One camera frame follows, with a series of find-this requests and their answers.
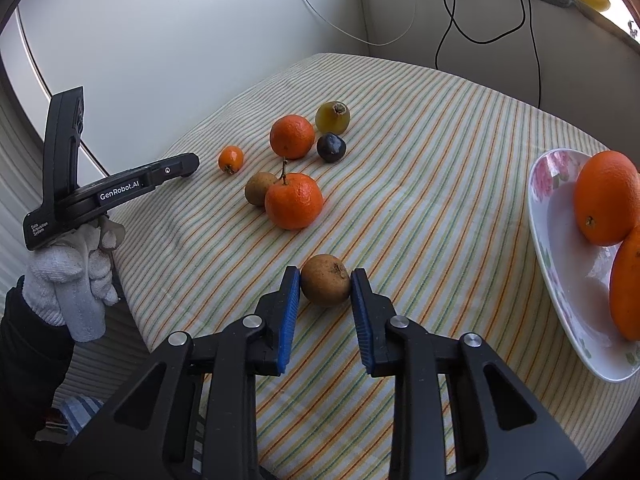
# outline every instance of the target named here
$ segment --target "metal screw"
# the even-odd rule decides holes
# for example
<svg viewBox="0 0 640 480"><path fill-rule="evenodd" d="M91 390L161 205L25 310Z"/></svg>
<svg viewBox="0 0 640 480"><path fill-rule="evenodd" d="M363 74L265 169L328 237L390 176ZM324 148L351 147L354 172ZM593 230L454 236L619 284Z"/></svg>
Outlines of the metal screw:
<svg viewBox="0 0 640 480"><path fill-rule="evenodd" d="M389 323L396 328L407 328L409 326L409 320L404 316L393 316Z"/></svg>
<svg viewBox="0 0 640 480"><path fill-rule="evenodd" d="M169 344L171 346L182 346L187 340L187 335L184 332L174 332L169 336Z"/></svg>
<svg viewBox="0 0 640 480"><path fill-rule="evenodd" d="M474 348L479 347L482 344L482 338L473 332L465 334L462 341L464 341L466 345L473 346Z"/></svg>
<svg viewBox="0 0 640 480"><path fill-rule="evenodd" d="M247 328L258 328L262 324L262 318L251 314L242 320L242 324Z"/></svg>

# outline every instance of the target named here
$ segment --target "yellow-green fruit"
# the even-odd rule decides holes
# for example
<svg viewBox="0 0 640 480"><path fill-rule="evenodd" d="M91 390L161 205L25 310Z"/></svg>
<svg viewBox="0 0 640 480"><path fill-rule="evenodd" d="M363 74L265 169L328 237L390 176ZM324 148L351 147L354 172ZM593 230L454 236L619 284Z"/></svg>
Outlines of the yellow-green fruit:
<svg viewBox="0 0 640 480"><path fill-rule="evenodd" d="M347 105L340 101L331 101L320 105L316 112L316 128L321 134L341 135L349 126L351 114Z"/></svg>
<svg viewBox="0 0 640 480"><path fill-rule="evenodd" d="M316 254L300 270L300 288L311 303L335 306L349 297L351 281L342 261L330 254Z"/></svg>
<svg viewBox="0 0 640 480"><path fill-rule="evenodd" d="M249 204L264 206L264 196L271 184L275 184L278 178L267 171L261 171L252 176L244 186L244 197Z"/></svg>

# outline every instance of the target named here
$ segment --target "plate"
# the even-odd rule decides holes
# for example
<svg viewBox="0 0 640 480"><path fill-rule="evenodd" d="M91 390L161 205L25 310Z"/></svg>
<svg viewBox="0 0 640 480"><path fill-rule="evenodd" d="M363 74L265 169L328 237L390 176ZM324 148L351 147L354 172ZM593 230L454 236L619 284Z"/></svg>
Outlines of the plate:
<svg viewBox="0 0 640 480"><path fill-rule="evenodd" d="M529 225L567 337L589 370L618 383L640 368L640 343L624 339L609 313L609 276L618 247L591 245L575 224L575 181L589 158L564 149L540 156L527 183Z"/></svg>

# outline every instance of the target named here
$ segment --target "white wall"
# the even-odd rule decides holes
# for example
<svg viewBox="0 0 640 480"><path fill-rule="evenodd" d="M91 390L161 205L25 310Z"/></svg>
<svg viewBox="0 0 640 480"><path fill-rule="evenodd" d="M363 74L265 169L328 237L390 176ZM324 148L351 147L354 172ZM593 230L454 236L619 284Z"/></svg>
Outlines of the white wall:
<svg viewBox="0 0 640 480"><path fill-rule="evenodd" d="M0 57L25 114L44 140L50 95L36 76L15 11L0 33ZM84 186L103 177L104 174L81 145L78 150L78 184Z"/></svg>
<svg viewBox="0 0 640 480"><path fill-rule="evenodd" d="M640 166L640 56L585 18L532 0L542 64L542 109L581 128ZM376 42L392 40L407 26L412 0L367 0L366 19ZM519 0L457 0L456 20L472 38L488 40L520 23ZM401 40L371 47L377 57L434 66L449 24L442 0L417 0L415 23ZM538 76L529 22L518 32L482 46L455 28L440 53L441 70L536 105Z"/></svg>
<svg viewBox="0 0 640 480"><path fill-rule="evenodd" d="M358 0L311 1L364 34ZM84 86L82 138L110 173L155 160L220 105L297 60L365 52L302 0L22 0L20 12L51 92Z"/></svg>

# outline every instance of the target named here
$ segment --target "white cable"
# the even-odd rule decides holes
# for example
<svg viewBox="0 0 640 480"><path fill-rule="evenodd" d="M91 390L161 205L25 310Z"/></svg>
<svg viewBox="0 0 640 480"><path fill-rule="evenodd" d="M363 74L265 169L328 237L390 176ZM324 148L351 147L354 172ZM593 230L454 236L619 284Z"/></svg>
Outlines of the white cable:
<svg viewBox="0 0 640 480"><path fill-rule="evenodd" d="M336 25L334 25L333 23L331 23L329 20L327 20L322 14L320 14L316 8L311 4L311 2L309 0L304 0L305 3L311 8L311 10L313 12L316 13L316 15L318 15L318 17L323 20L325 23L327 23L328 25L331 25L333 28L335 28L336 30L339 30L341 33L346 34L347 36L349 36L350 38L353 38L354 40L357 41L361 41L362 43L366 43L368 45L371 46L387 46L389 44L395 43L396 41L398 41L400 38L402 38L406 33L409 32L409 30L411 30L411 28L414 26L414 19L415 19L415 0L414 0L414 13L411 16L411 23L409 23L409 27L407 27L407 29L400 34L400 36L398 36L397 38L395 38L394 40L391 41L387 41L386 43L371 43L370 41L367 40L363 40L361 38L357 38L356 36L353 36L352 34L349 34L347 31L342 30L340 27L337 27Z"/></svg>

